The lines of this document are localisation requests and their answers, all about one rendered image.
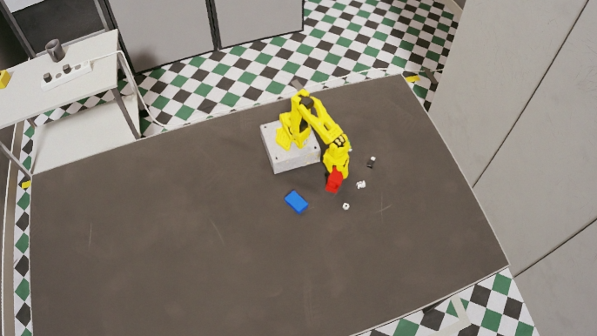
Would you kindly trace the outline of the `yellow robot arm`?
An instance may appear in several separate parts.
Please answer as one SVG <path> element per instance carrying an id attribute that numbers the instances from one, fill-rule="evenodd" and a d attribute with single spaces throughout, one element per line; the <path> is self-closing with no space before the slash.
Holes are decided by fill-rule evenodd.
<path id="1" fill-rule="evenodd" d="M 302 149 L 309 143 L 311 126 L 308 124 L 311 124 L 324 142 L 330 144 L 328 154 L 336 159 L 342 158 L 343 153 L 345 155 L 348 152 L 350 145 L 346 135 L 341 134 L 343 131 L 332 121 L 321 102 L 315 97 L 309 97 L 309 94 L 310 92 L 302 89 L 292 97 L 292 112 L 281 116 L 282 127 L 276 129 L 276 144 L 289 151 L 293 142 Z M 311 114 L 310 109 L 313 106 L 319 118 Z M 328 130 L 325 129 L 324 124 Z"/>

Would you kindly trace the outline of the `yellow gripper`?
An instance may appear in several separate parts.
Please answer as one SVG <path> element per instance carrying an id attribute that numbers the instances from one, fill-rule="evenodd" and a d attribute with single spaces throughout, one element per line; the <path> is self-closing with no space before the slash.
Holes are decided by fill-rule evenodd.
<path id="1" fill-rule="evenodd" d="M 346 178 L 348 175 L 348 162 L 349 156 L 346 153 L 342 158 L 334 158 L 329 153 L 329 149 L 326 150 L 323 162 L 325 163 L 328 171 L 332 173 L 332 166 L 337 167 L 338 171 L 342 171 L 343 177 Z M 348 160 L 347 160 L 348 159 Z"/>

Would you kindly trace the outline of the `red open box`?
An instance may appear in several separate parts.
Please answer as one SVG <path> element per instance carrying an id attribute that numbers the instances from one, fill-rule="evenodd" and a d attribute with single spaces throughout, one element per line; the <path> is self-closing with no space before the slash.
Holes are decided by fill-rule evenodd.
<path id="1" fill-rule="evenodd" d="M 338 188 L 339 188 L 339 185 L 335 185 L 331 182 L 328 182 L 325 189 L 328 190 L 329 192 L 336 193 Z"/>

